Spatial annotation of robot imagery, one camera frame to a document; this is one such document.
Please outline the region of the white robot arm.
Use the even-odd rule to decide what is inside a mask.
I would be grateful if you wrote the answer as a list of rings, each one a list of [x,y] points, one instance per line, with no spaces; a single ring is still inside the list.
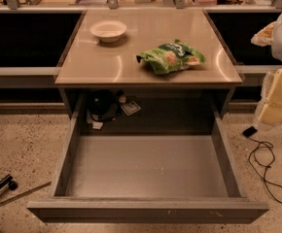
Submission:
[[[282,61],[282,14],[279,18],[256,33],[251,43],[260,46],[271,46],[275,59]],[[275,73],[268,72],[264,77],[262,100],[255,114],[259,129],[267,130],[282,120],[282,68]]]

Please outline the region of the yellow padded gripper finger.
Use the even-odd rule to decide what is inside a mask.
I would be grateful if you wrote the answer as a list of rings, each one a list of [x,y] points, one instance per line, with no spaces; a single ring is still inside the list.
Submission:
[[[261,29],[252,37],[251,43],[260,47],[271,46],[273,44],[274,26],[275,22],[271,22],[266,27]]]
[[[274,126],[282,120],[282,68],[267,72],[264,77],[262,100],[257,108],[259,125]]]

